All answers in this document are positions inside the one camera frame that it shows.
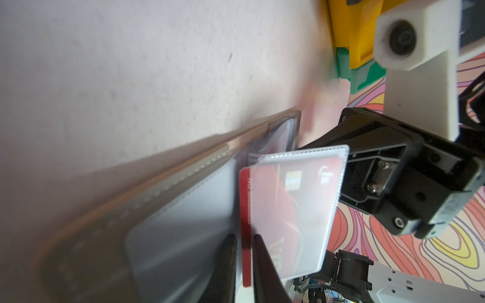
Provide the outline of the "green plastic bin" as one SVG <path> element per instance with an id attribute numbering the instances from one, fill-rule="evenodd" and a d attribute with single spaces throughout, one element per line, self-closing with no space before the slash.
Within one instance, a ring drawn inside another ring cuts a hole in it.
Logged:
<path id="1" fill-rule="evenodd" d="M 350 82 L 351 95 L 359 93 L 386 75 L 386 69 L 374 59 L 359 68 L 351 69 L 349 51 L 344 47 L 337 48 L 336 59 L 338 76 Z"/>

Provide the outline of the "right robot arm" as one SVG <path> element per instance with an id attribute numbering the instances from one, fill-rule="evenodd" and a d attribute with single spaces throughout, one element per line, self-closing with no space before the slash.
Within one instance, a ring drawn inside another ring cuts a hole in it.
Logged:
<path id="1" fill-rule="evenodd" d="M 304 151 L 347 145 L 347 167 L 319 288 L 354 302 L 484 301 L 484 76 L 459 95 L 457 139 L 345 108 Z"/>

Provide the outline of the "grey card holder wallet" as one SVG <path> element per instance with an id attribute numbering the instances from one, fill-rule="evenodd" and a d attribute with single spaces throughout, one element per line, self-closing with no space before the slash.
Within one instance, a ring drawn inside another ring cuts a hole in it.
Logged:
<path id="1" fill-rule="evenodd" d="M 269 117 L 76 220 L 39 259 L 49 300 L 198 302 L 230 234 L 237 237 L 237 293 L 243 287 L 240 171 L 325 157 L 347 164 L 347 145 L 298 149 L 300 117 L 299 111 Z"/>

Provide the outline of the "yellow plastic bin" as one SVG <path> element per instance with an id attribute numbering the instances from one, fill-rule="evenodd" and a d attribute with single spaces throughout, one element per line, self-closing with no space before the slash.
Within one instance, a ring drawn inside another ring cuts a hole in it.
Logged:
<path id="1" fill-rule="evenodd" d="M 349 51 L 349 66 L 358 69 L 373 59 L 378 17 L 405 0 L 329 0 L 333 43 Z"/>

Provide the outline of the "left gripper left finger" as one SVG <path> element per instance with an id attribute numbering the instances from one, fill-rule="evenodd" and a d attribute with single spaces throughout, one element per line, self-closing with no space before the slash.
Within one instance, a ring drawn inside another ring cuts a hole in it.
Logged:
<path id="1" fill-rule="evenodd" d="M 219 247 L 215 268 L 199 303 L 234 303 L 236 293 L 237 237 L 228 235 Z"/>

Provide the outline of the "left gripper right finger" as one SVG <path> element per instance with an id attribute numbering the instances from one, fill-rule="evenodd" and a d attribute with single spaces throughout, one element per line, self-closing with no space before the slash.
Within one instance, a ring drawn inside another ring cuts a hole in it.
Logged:
<path id="1" fill-rule="evenodd" d="M 253 292 L 256 303 L 291 303 L 265 246 L 263 238 L 253 236 Z"/>

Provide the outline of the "red VIP card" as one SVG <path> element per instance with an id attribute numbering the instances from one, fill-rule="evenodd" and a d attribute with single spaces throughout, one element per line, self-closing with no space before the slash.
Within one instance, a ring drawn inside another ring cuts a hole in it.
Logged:
<path id="1" fill-rule="evenodd" d="M 323 265 L 345 162 L 325 157 L 244 168 L 239 173 L 242 284 L 253 282 L 251 237 L 259 234 L 281 280 Z"/>

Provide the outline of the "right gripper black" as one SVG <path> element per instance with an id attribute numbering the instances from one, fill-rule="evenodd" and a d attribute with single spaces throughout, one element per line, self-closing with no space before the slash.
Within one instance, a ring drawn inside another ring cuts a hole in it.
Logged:
<path id="1" fill-rule="evenodd" d="M 304 149 L 347 145 L 340 201 L 391 234 L 439 236 L 484 186 L 484 150 L 365 108 L 345 108 L 336 127 Z"/>

